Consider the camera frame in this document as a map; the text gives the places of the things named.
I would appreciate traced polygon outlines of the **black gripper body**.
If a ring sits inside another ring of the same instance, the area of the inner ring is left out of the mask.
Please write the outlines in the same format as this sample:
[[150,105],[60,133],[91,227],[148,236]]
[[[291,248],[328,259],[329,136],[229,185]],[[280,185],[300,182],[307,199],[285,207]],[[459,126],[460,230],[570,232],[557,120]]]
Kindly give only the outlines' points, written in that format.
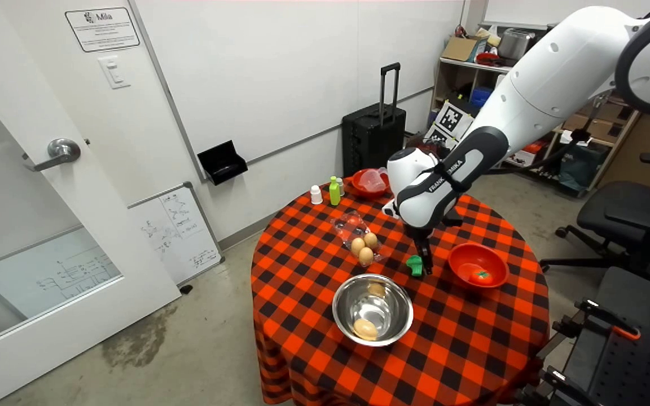
[[404,226],[404,232],[407,232],[407,236],[412,236],[415,241],[418,252],[429,251],[429,236],[431,236],[434,227]]

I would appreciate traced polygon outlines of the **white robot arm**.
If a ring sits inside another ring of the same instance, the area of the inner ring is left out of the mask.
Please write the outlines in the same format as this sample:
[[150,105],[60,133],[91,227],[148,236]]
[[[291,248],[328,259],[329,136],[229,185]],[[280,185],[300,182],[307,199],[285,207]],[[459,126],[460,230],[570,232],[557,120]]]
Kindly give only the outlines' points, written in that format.
[[466,136],[442,156],[404,148],[388,158],[392,199],[424,269],[431,232],[487,170],[615,91],[650,114],[650,15],[583,7],[543,35],[501,79]]

